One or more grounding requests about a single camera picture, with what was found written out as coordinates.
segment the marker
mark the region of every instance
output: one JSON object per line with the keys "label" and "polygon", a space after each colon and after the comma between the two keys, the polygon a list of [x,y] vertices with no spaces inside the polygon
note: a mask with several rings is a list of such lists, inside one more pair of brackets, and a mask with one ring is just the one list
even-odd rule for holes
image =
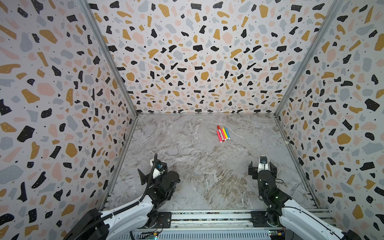
{"label": "marker", "polygon": [[224,135],[225,135],[225,139],[227,140],[228,139],[228,135],[227,135],[227,133],[225,131],[225,128],[223,128],[223,132],[224,132]]}
{"label": "marker", "polygon": [[217,136],[218,136],[218,140],[219,140],[220,142],[223,142],[223,141],[221,141],[221,137],[220,137],[220,134],[218,133],[218,131],[217,131],[216,133],[217,133]]}
{"label": "marker", "polygon": [[227,128],[225,129],[225,132],[227,133],[228,139],[231,139],[231,137],[229,136],[229,131]]}
{"label": "marker", "polygon": [[217,126],[217,130],[218,130],[218,132],[219,132],[219,134],[220,134],[221,139],[222,139],[223,142],[224,142],[224,141],[225,141],[225,138],[224,138],[223,133],[221,132],[221,129],[220,129],[219,126]]}
{"label": "marker", "polygon": [[226,138],[225,138],[225,134],[224,134],[224,130],[223,130],[223,129],[221,129],[221,133],[223,134],[224,139],[226,139]]}

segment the yellow marker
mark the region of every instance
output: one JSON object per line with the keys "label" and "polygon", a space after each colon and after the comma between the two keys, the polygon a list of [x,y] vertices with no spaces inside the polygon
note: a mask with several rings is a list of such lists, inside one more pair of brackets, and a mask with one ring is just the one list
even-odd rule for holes
{"label": "yellow marker", "polygon": [[228,139],[228,135],[227,135],[227,132],[225,131],[225,129],[223,128],[223,132],[224,132],[224,135],[225,135],[225,139]]}

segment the blue marker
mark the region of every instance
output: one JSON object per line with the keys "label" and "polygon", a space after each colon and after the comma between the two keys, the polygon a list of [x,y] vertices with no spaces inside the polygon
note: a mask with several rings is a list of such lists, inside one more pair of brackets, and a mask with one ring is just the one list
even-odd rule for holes
{"label": "blue marker", "polygon": [[229,131],[228,131],[228,129],[226,128],[225,129],[225,132],[227,133],[227,135],[228,135],[228,139],[231,139],[231,137],[229,136]]}

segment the wall panel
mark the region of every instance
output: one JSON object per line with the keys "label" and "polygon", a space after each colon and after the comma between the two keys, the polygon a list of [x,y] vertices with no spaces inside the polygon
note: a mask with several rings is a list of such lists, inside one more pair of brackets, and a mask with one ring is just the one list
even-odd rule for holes
{"label": "wall panel", "polygon": [[274,112],[331,0],[90,0],[138,112]]}
{"label": "wall panel", "polygon": [[102,204],[133,116],[76,1],[0,7],[0,237],[62,239]]}
{"label": "wall panel", "polygon": [[321,207],[384,233],[383,1],[345,1],[278,119]]}

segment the robotic arm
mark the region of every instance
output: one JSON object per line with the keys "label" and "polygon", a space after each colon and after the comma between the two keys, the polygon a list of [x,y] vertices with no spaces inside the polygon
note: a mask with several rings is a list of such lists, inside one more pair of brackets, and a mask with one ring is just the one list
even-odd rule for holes
{"label": "robotic arm", "polygon": [[258,167],[253,167],[251,162],[248,174],[258,181],[259,195],[268,206],[265,217],[270,226],[285,226],[305,240],[361,240],[352,230],[343,232],[322,221],[278,189],[277,168],[268,163],[266,156],[260,156]]}
{"label": "robotic arm", "polygon": [[147,175],[138,169],[141,185],[147,184],[141,198],[111,210],[99,212],[96,208],[91,209],[64,240],[116,239],[136,228],[153,227],[159,215],[157,209],[170,200],[180,179],[177,172],[168,172],[167,164],[158,160],[157,154],[151,165],[151,172]]}

